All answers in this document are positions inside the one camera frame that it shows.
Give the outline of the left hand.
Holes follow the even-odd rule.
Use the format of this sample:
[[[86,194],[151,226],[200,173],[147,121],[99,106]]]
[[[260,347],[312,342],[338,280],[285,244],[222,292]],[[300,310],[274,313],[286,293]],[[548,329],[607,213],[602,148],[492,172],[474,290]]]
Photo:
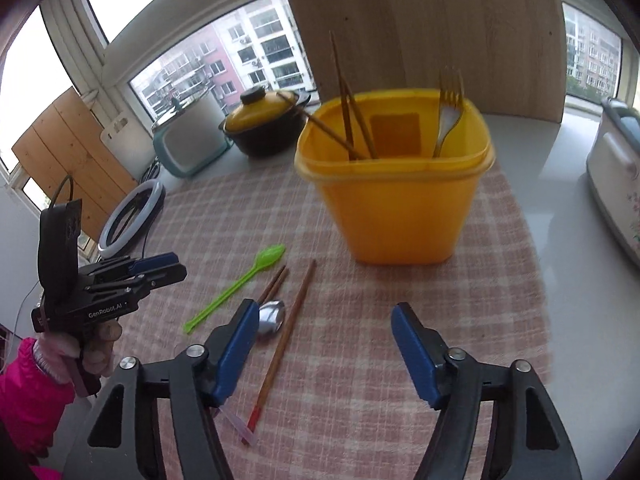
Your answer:
[[[122,336],[122,326],[116,320],[96,326],[93,338],[84,344],[66,333],[43,333],[32,347],[32,355],[38,367],[58,384],[72,381],[66,359],[81,359],[82,367],[89,374],[110,376],[113,370],[114,343]]]

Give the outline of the pink sleeve forearm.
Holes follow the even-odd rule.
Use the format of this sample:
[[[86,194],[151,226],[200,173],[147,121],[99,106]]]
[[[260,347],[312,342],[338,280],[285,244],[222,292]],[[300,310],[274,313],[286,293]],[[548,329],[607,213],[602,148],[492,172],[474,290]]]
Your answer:
[[[1,375],[1,477],[59,479],[62,474],[37,463],[53,444],[64,410],[75,397],[43,368],[39,341],[26,338]]]

